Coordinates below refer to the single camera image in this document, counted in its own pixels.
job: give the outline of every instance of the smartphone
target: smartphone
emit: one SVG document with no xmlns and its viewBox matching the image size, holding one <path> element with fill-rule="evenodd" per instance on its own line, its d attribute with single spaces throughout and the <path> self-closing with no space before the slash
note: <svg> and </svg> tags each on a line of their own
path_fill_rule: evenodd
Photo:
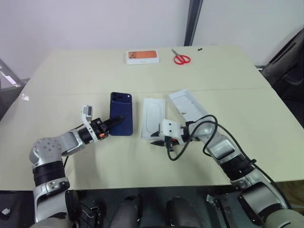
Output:
<svg viewBox="0 0 304 228">
<path fill-rule="evenodd" d="M 110 129 L 110 135 L 129 136 L 133 134 L 132 96 L 124 93 L 111 93 L 110 118 L 122 115 L 124 120 Z"/>
</svg>

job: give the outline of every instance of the table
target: table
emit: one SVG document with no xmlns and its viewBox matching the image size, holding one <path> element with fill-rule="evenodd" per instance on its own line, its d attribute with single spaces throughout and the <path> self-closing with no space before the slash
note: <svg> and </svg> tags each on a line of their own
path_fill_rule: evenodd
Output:
<svg viewBox="0 0 304 228">
<path fill-rule="evenodd" d="M 167 158 L 164 148 L 150 145 L 149 141 L 140 138 L 143 99 L 167 99 L 170 92 L 184 88 L 188 88 L 202 106 L 230 130 L 248 156 L 257 159 L 259 166 L 275 181 L 304 179 L 304 130 L 260 73 L 237 47 L 203 47 L 203 51 L 208 53 L 212 53 L 212 50 L 214 53 L 222 53 L 227 57 L 226 61 L 234 64 L 229 67 L 234 70 L 223 76 L 220 72 L 229 64 L 219 61 L 214 70 L 215 76 L 210 77 L 207 72 L 211 72 L 212 67 L 209 70 L 205 70 L 205 67 L 212 64 L 215 66 L 213 61 L 216 58 L 202 58 L 209 61 L 209 64 L 196 63 L 200 62 L 196 60 L 200 58 L 197 49 L 176 48 L 177 52 L 192 58 L 192 67 L 189 67 L 190 64 L 173 65 L 167 61 L 167 58 L 172 60 L 174 57 L 171 50 L 161 48 L 160 64 L 130 66 L 134 75 L 126 70 L 128 74 L 118 74 L 115 79 L 112 78 L 112 71 L 123 72 L 123 69 L 129 67 L 122 58 L 124 50 L 59 51 L 51 54 L 0 122 L 0 190 L 32 190 L 35 185 L 28 155 L 33 142 L 42 137 L 60 135 L 78 126 L 81 123 L 80 109 L 83 104 L 93 105 L 93 118 L 107 119 L 111 91 L 130 92 L 133 95 L 134 134 L 131 137 L 109 137 L 89 144 L 83 151 L 72 155 L 66 165 L 71 188 L 80 190 L 229 184 L 221 168 L 202 154 L 202 143 L 191 143 L 183 156 L 172 162 Z M 105 53 L 114 62 L 119 56 L 120 62 L 112 70 L 106 64 L 100 64 L 104 67 L 100 79 L 97 79 L 97 71 L 102 72 L 102 69 L 88 67 L 90 61 L 85 61 L 81 72 L 86 71 L 86 75 L 94 75 L 93 77 L 82 78 L 80 66 L 70 68 L 69 76 L 66 76 L 69 68 L 67 65 L 73 62 L 71 59 L 79 61 L 88 58 L 97 66 L 98 60 Z M 138 75 L 135 73 L 137 67 L 140 72 Z M 180 71 L 184 71 L 183 67 L 188 67 L 186 80 L 181 79 L 182 74 L 176 77 L 171 73 L 171 69 L 175 70 L 176 67 Z M 71 86 L 68 86 L 67 78 L 70 79 L 71 75 L 75 75 L 76 81 L 72 80 Z M 170 83 L 159 82 L 160 75 L 163 75 L 165 82 Z M 146 81 L 150 84 L 146 84 L 145 90 L 140 84 Z M 79 84 L 83 88 L 91 88 L 91 91 L 81 90 Z M 23 100 L 22 94 L 28 95 L 29 101 Z M 168 119 L 180 120 L 170 105 L 167 105 L 166 111 Z"/>
</svg>

